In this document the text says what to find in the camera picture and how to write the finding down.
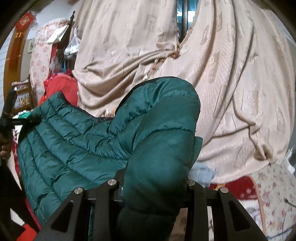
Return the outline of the person's left hand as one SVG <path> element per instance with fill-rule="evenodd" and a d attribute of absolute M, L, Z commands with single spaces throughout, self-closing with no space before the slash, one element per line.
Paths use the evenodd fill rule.
<path fill-rule="evenodd" d="M 11 156 L 13 135 L 9 133 L 7 137 L 4 137 L 1 134 L 0 143 L 1 143 L 1 157 L 7 161 Z"/>

